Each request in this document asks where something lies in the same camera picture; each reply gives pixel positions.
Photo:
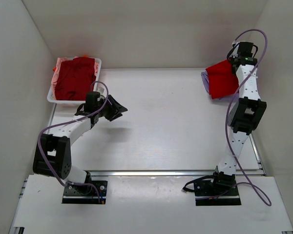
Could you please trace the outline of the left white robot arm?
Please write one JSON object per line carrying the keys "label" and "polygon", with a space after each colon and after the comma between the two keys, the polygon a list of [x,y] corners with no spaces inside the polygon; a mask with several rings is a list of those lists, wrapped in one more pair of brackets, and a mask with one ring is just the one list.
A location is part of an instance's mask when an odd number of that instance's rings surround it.
{"label": "left white robot arm", "polygon": [[63,186],[70,186],[82,195],[97,191],[90,173],[72,165],[71,146],[100,118],[114,121],[127,111],[112,95],[104,97],[99,92],[88,92],[85,103],[77,108],[71,121],[51,126],[60,127],[57,132],[46,134],[42,131],[38,136],[33,172],[55,177]]}

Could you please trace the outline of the pink shirt in basket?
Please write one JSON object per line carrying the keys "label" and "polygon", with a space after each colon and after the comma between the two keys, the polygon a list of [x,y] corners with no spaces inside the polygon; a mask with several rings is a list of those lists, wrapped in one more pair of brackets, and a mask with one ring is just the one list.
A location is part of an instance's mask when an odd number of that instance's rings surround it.
{"label": "pink shirt in basket", "polygon": [[51,88],[52,89],[55,89],[55,86],[57,84],[57,80],[58,80],[58,77],[59,77],[59,73],[60,73],[60,68],[61,68],[61,64],[65,61],[69,61],[69,60],[72,60],[73,57],[71,58],[68,58],[68,57],[63,57],[63,58],[57,58],[57,62],[56,62],[56,70],[54,71],[54,74],[53,74],[53,77],[52,77],[52,80],[51,80]]}

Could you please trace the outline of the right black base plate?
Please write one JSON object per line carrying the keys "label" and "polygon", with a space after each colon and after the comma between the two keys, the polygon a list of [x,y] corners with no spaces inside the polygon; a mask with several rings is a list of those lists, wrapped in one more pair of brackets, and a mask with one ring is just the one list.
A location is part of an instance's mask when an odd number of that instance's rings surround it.
{"label": "right black base plate", "polygon": [[194,193],[196,206],[239,206],[242,204],[234,175],[215,172],[187,182],[182,191]]}

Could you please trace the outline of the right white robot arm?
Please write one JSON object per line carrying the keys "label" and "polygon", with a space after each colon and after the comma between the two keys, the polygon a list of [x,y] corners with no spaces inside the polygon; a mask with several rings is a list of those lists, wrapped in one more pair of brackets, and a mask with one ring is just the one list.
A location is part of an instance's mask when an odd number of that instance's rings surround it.
{"label": "right white robot arm", "polygon": [[232,72],[238,78],[238,100],[227,115],[226,133],[228,148],[212,175],[203,176],[191,181],[193,189],[185,185],[183,192],[194,193],[202,188],[201,182],[206,182],[210,192],[207,198],[216,197],[231,189],[235,183],[237,159],[239,158],[245,141],[254,131],[266,108],[266,102],[261,100],[257,88],[257,59],[252,50],[258,47],[252,42],[241,41],[233,45],[227,58]]}

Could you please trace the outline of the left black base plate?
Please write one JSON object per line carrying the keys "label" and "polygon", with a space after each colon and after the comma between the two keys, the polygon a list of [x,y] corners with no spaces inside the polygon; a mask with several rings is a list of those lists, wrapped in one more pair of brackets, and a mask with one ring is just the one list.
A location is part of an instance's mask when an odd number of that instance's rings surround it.
{"label": "left black base plate", "polygon": [[68,185],[64,188],[62,203],[63,204],[98,204],[106,203],[108,180],[106,177],[95,177],[91,179],[98,190],[98,194],[92,186],[75,186]]}

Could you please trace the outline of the bright red t shirt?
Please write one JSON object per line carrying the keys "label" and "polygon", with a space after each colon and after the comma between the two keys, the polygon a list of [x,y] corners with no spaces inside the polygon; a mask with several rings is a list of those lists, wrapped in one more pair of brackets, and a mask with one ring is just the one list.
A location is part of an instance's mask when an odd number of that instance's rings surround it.
{"label": "bright red t shirt", "polygon": [[208,93],[212,99],[231,97],[237,90],[238,78],[232,73],[228,60],[206,68],[208,77]]}

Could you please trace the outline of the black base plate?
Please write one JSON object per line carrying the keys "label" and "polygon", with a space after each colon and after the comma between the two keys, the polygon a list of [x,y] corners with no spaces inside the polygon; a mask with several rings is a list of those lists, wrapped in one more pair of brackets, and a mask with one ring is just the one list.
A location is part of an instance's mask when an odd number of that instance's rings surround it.
{"label": "black base plate", "polygon": [[98,204],[106,203],[108,180],[106,177],[95,177],[91,179],[98,190],[98,194],[92,186],[75,186],[68,185],[64,188],[62,203],[63,204]]}
{"label": "black base plate", "polygon": [[194,193],[196,206],[239,206],[242,204],[234,175],[215,172],[187,182],[182,191]]}

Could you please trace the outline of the silver aluminium rail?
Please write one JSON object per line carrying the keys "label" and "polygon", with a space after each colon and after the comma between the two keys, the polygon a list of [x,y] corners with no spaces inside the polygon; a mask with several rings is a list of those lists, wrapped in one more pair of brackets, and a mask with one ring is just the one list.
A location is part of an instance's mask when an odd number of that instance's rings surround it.
{"label": "silver aluminium rail", "polygon": [[214,170],[90,171],[92,176],[206,176]]}

